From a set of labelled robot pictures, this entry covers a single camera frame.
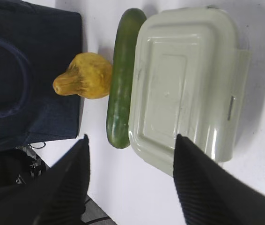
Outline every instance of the white table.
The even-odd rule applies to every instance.
[[[83,17],[84,51],[100,53],[112,61],[122,13],[141,8],[150,16],[165,9],[217,5],[229,12],[243,30],[253,53],[244,107],[233,159],[223,167],[265,194],[265,1],[264,0],[30,0]],[[109,145],[105,132],[108,97],[86,100],[80,137],[88,134],[91,182],[88,194],[119,225],[184,224],[171,177],[145,163],[128,147]],[[53,165],[76,140],[48,142],[37,151]]]

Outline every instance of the dark blue fabric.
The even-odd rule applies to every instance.
[[[81,16],[0,0],[0,39],[22,53],[26,58],[22,62],[32,74],[30,97],[17,113],[0,118],[0,150],[75,138],[81,98],[57,95],[52,82],[81,53]],[[0,111],[21,101],[25,81],[19,65],[13,54],[0,46]]]
[[[0,46],[8,50],[16,58],[22,72],[22,94],[19,101],[15,102],[8,108],[0,109],[0,118],[7,117],[18,113],[28,102],[28,98],[31,90],[31,68],[29,61],[26,59],[25,55],[17,49],[12,44],[0,38]]]

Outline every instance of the container lid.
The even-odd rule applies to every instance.
[[[176,135],[228,161],[250,53],[215,8],[164,11],[142,25],[136,46],[129,138],[146,162],[172,175]]]

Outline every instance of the ribbed black rubber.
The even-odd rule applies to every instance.
[[[265,196],[232,177],[181,135],[173,177],[188,225],[265,225]]]

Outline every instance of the white surface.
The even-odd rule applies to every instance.
[[[135,152],[172,176],[181,134],[215,162],[229,161],[250,56],[223,10],[182,8],[147,19],[138,35],[129,115]]]
[[[34,3],[51,5],[53,1]],[[234,156],[224,168],[265,194],[265,0],[56,0],[54,4],[82,14],[84,51],[99,52],[109,60],[118,22],[127,8],[138,7],[152,15],[165,9],[206,5],[228,11],[247,33],[253,53]],[[88,194],[118,225],[183,225],[172,178],[145,163],[130,147],[117,150],[108,144],[107,102],[107,97],[85,101],[81,136],[87,133],[90,138]],[[38,153],[53,165],[74,143],[48,142]]]

